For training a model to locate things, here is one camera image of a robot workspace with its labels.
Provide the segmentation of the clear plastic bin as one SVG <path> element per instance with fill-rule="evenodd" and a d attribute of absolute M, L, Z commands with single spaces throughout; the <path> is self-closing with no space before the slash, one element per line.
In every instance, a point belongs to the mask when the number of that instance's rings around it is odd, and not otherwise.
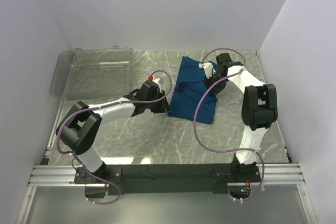
<path fill-rule="evenodd" d="M 134 89 L 135 52 L 132 48 L 62 52 L 57 60 L 50 94 L 62 100 L 120 97 Z"/>

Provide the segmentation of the aluminium rail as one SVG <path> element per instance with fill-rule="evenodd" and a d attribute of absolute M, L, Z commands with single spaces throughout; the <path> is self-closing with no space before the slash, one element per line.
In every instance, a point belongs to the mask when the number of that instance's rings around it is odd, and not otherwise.
<path fill-rule="evenodd" d="M 29 187 L 75 186 L 75 170 L 70 165 L 35 165 Z M 306 181 L 299 164 L 265 164 L 264 185 L 302 185 Z"/>

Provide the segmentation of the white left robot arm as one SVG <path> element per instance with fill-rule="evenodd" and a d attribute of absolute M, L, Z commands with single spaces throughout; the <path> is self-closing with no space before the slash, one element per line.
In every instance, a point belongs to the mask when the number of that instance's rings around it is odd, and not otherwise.
<path fill-rule="evenodd" d="M 139 89 L 114 101 L 112 106 L 76 102 L 62 120 L 56 134 L 87 169 L 86 176 L 91 182 L 108 179 L 106 164 L 93 147 L 100 125 L 137 116 L 147 109 L 154 114 L 170 112 L 161 82 L 160 78 L 148 79 Z"/>

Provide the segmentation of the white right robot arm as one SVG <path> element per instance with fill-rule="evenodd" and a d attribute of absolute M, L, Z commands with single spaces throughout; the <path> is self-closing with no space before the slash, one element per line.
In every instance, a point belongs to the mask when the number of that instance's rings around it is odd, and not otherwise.
<path fill-rule="evenodd" d="M 216 57 L 217 67 L 211 62 L 201 62 L 199 68 L 205 72 L 204 84 L 209 95 L 214 97 L 233 83 L 243 94 L 241 119 L 244 132 L 239 150 L 234 154 L 230 175 L 241 182 L 257 171 L 257 154 L 261 142 L 278 117 L 277 91 L 273 84 L 265 84 L 246 70 L 243 63 L 232 61 L 228 53 Z"/>

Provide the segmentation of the blue printed t-shirt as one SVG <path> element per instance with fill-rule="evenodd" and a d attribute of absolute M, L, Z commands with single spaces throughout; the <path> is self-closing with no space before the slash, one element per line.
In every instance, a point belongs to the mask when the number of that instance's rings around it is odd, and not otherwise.
<path fill-rule="evenodd" d="M 178 72 L 176 85 L 171 98 L 171 112 L 168 116 L 187 119 L 194 119 L 195 110 L 202 96 L 207 91 L 203 79 L 204 71 L 200 70 L 199 62 L 189 57 L 182 57 Z M 202 102 L 197 122 L 212 124 L 214 122 L 217 98 L 207 95 Z"/>

